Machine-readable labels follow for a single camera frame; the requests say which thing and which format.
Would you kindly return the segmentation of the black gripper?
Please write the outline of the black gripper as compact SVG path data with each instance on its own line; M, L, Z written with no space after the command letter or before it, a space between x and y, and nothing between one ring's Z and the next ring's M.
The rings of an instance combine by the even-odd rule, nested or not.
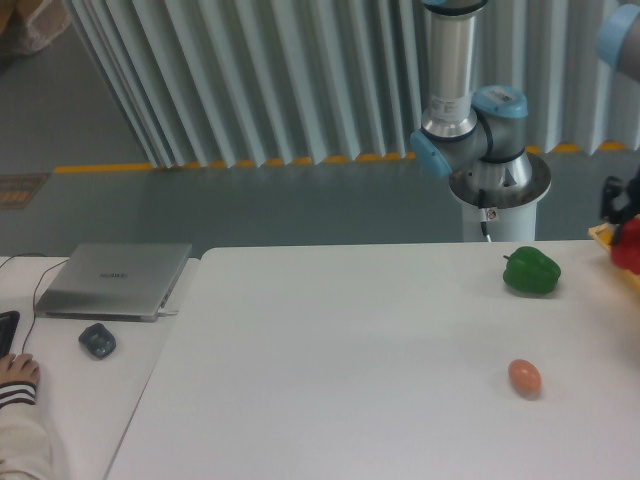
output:
M618 208L616 201L626 193L628 203ZM640 171L627 182L608 176L601 191L600 218L612 225L623 225L640 209Z

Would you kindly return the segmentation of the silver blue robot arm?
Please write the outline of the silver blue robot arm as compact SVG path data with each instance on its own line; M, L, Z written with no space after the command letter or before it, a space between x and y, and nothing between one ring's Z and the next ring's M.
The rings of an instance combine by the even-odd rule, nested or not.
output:
M527 241L541 153L639 145L635 1L428 1L428 96L411 148L444 177L468 241Z

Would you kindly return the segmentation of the person's hand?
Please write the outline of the person's hand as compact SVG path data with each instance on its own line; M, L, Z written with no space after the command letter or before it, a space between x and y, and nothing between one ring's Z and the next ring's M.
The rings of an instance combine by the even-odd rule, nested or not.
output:
M0 360L0 383L21 383L37 386L40 381L39 363L31 354L8 354Z

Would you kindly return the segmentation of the white striped sleeve forearm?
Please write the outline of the white striped sleeve forearm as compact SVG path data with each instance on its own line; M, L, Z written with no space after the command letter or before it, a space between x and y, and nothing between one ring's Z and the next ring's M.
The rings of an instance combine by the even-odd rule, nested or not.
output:
M32 383L1 384L1 478L56 478L49 432Z

